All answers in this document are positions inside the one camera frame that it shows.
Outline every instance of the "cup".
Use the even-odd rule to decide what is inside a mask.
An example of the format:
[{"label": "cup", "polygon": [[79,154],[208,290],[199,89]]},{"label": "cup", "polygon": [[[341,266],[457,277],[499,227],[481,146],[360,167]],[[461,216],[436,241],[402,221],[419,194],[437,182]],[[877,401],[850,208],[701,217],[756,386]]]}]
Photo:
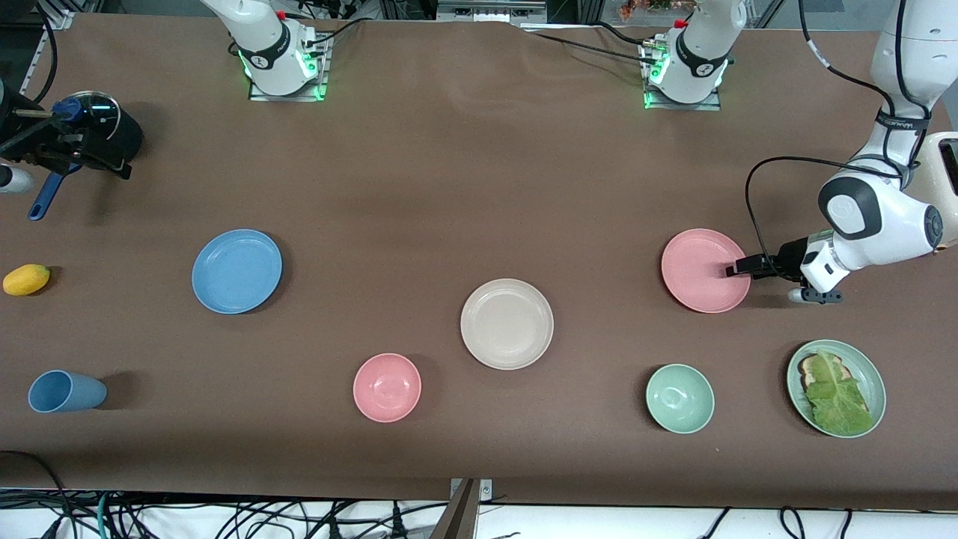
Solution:
[{"label": "cup", "polygon": [[90,378],[65,370],[49,370],[30,385],[27,402],[40,413],[90,410],[106,399],[106,386]]}]

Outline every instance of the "pink plate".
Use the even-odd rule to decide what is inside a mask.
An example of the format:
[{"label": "pink plate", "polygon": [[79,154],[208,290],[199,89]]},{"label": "pink plate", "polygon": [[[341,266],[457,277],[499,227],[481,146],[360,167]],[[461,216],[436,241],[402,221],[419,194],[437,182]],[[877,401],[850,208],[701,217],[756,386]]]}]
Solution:
[{"label": "pink plate", "polygon": [[751,277],[725,276],[725,268],[744,256],[728,236],[707,228],[693,228],[665,246],[662,278],[675,299],[689,309],[724,313],[748,295]]}]

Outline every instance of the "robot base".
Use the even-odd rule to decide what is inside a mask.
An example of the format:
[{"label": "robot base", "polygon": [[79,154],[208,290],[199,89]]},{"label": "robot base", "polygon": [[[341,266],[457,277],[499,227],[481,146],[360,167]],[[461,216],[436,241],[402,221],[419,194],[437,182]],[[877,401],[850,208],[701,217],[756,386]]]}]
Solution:
[{"label": "robot base", "polygon": [[[639,58],[651,58],[655,59],[656,61],[661,60],[664,42],[661,39],[658,39],[660,36],[664,35],[657,35],[655,40],[648,40],[646,43],[638,46]],[[646,108],[669,108],[672,110],[721,110],[721,104],[719,102],[719,90],[717,88],[712,90],[712,93],[709,94],[709,97],[693,105],[677,103],[669,99],[665,94],[662,93],[662,90],[653,85],[650,81],[652,71],[656,69],[658,69],[658,65],[656,64],[642,64],[642,85],[645,88]]]},{"label": "robot base", "polygon": [[[316,39],[322,39],[329,36],[329,34],[317,33]],[[278,102],[293,102],[293,103],[314,103],[320,102],[326,99],[326,89],[330,82],[330,69],[332,64],[332,44],[335,39],[327,39],[322,43],[318,43],[313,47],[311,51],[314,55],[314,59],[308,61],[313,62],[312,66],[316,69],[316,77],[311,81],[307,82],[302,88],[298,91],[293,92],[289,95],[284,96],[274,96],[267,94],[260,90],[250,79],[249,83],[249,100],[250,101],[278,101]]]}]

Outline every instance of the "pink bowl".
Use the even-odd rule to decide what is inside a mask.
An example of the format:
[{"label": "pink bowl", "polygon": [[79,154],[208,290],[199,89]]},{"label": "pink bowl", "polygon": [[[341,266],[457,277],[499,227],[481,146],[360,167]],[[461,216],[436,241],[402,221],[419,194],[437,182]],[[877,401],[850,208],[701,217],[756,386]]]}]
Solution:
[{"label": "pink bowl", "polygon": [[409,415],[421,392],[419,370],[399,354],[373,356],[359,367],[353,380],[356,407],[379,423],[392,423]]}]

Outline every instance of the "yellow fruit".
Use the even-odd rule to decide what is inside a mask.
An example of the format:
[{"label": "yellow fruit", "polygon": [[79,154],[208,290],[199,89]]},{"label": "yellow fruit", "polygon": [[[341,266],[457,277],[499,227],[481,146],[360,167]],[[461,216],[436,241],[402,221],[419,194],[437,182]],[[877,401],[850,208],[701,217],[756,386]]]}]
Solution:
[{"label": "yellow fruit", "polygon": [[29,295],[47,286],[49,280],[49,268],[28,264],[7,273],[3,278],[3,291],[10,295]]}]

